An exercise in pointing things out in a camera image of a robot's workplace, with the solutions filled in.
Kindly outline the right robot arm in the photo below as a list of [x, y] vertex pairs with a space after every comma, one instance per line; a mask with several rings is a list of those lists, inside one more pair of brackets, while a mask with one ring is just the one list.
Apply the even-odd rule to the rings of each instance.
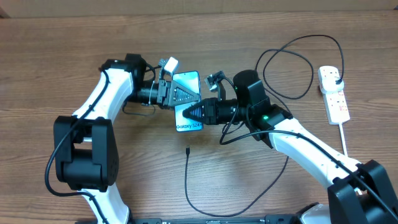
[[294, 215], [294, 223], [397, 223], [397, 195], [375, 160], [361, 163], [334, 150], [308, 132], [291, 113], [270, 102], [255, 70], [233, 78], [237, 97], [207, 98], [183, 111], [206, 125], [243, 122], [247, 137], [292, 158], [327, 191], [328, 203]]

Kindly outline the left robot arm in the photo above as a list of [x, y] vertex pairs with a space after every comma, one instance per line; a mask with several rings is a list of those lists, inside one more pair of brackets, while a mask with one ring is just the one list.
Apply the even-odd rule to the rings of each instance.
[[96, 223], [134, 223], [116, 185], [119, 155], [114, 120], [130, 101], [174, 110], [178, 132], [201, 130], [201, 123], [182, 116], [185, 108], [201, 100], [200, 76], [197, 71], [179, 73], [173, 57], [153, 67], [139, 54], [108, 59], [99, 70], [100, 80], [85, 103], [71, 116], [59, 116], [54, 122], [54, 151], [46, 166], [45, 185], [52, 194], [63, 195], [50, 186], [54, 164], [57, 179], [71, 189], [67, 196], [81, 195]]

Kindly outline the blue screen Galaxy smartphone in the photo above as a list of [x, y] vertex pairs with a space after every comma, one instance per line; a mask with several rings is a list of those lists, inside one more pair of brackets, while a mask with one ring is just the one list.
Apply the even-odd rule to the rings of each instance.
[[203, 124], [199, 121], [195, 121], [183, 116], [183, 111], [199, 101], [201, 101], [200, 92], [200, 76], [197, 71], [189, 71], [183, 73], [176, 73], [172, 77], [173, 81], [181, 84], [188, 88], [192, 92], [198, 94], [199, 98], [196, 101], [191, 101], [174, 107], [175, 111], [175, 128], [177, 132], [189, 132], [189, 131], [200, 131], [203, 129]]

